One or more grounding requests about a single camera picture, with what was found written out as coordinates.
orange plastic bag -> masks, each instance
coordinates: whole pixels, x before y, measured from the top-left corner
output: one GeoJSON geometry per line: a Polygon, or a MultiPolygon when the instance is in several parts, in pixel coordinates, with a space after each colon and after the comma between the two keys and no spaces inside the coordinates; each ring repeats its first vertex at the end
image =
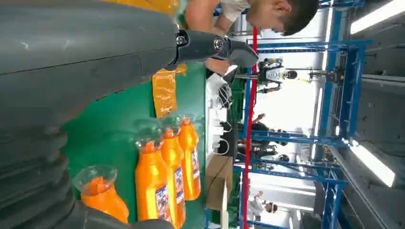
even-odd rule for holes
{"type": "Polygon", "coordinates": [[[179,0],[105,0],[105,1],[166,13],[172,18],[176,15],[176,12],[180,7],[179,0]]]}
{"type": "Polygon", "coordinates": [[[157,118],[164,118],[177,110],[176,73],[185,74],[186,71],[186,64],[180,64],[175,71],[161,69],[153,75],[153,102],[157,118]]]}

green table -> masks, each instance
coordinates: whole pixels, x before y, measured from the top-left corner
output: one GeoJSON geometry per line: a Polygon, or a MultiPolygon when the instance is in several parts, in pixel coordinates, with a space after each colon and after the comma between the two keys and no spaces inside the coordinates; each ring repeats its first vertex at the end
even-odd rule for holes
{"type": "MultiPolygon", "coordinates": [[[[200,229],[205,218],[205,67],[203,63],[190,63],[187,67],[186,76],[176,77],[176,113],[198,117],[195,126],[200,136],[202,193],[197,200],[187,201],[183,228],[200,229]]],[[[140,128],[156,124],[154,116],[152,84],[145,83],[92,102],[77,119],[63,126],[69,134],[62,151],[69,157],[70,175],[74,177],[82,168],[96,164],[116,167],[116,190],[129,208],[130,222],[137,219],[134,171],[138,151],[134,141],[142,135],[140,128]]]]}

orange liquid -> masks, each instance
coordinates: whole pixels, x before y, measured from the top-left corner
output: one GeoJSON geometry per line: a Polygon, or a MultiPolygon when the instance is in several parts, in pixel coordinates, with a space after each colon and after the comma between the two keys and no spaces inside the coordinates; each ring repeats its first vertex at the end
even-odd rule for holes
{"type": "Polygon", "coordinates": [[[84,204],[128,223],[129,210],[118,196],[114,185],[106,188],[103,177],[97,177],[86,184],[85,189],[90,195],[81,194],[84,204]]]}
{"type": "Polygon", "coordinates": [[[164,219],[172,222],[168,192],[168,167],[155,149],[147,143],[139,154],[135,169],[138,221],[164,219]]]}
{"type": "Polygon", "coordinates": [[[184,196],[186,200],[195,200],[201,193],[200,165],[198,163],[198,135],[194,125],[185,118],[179,134],[180,146],[184,151],[183,167],[184,196]]]}
{"type": "Polygon", "coordinates": [[[184,186],[181,161],[184,152],[179,138],[172,130],[167,130],[163,139],[162,157],[169,167],[168,188],[171,218],[175,229],[180,229],[186,221],[184,186]]]}

orange bottle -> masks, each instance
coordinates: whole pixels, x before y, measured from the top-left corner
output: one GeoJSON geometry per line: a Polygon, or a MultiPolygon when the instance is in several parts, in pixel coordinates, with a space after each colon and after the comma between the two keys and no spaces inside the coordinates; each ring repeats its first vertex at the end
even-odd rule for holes
{"type": "Polygon", "coordinates": [[[184,151],[183,181],[186,200],[195,200],[201,192],[200,165],[198,163],[198,135],[189,118],[184,118],[179,134],[180,146],[184,151]]]}
{"type": "Polygon", "coordinates": [[[128,223],[129,210],[115,191],[117,169],[107,165],[84,168],[73,179],[85,205],[128,223]]]}
{"type": "Polygon", "coordinates": [[[135,169],[138,221],[164,219],[172,223],[168,192],[168,167],[154,141],[138,143],[135,169]]]}
{"type": "Polygon", "coordinates": [[[181,161],[184,152],[179,143],[179,137],[171,129],[164,133],[162,157],[169,167],[168,188],[171,219],[175,229],[180,229],[186,221],[183,173],[181,161]]]}

red pole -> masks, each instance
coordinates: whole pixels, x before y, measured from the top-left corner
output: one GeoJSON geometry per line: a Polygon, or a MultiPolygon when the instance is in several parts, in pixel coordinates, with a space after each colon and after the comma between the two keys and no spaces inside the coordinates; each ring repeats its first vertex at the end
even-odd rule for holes
{"type": "MultiPolygon", "coordinates": [[[[253,28],[253,50],[257,51],[257,28],[253,28]]],[[[253,66],[253,73],[257,73],[256,64],[253,66]]],[[[250,89],[250,101],[249,102],[249,117],[247,119],[247,133],[246,133],[246,155],[245,155],[245,182],[243,183],[244,192],[243,192],[243,229],[248,229],[247,225],[247,199],[248,199],[248,190],[249,190],[249,164],[250,164],[250,141],[252,138],[252,116],[253,116],[253,106],[255,103],[256,96],[256,80],[252,80],[252,87],[250,89]]]]}

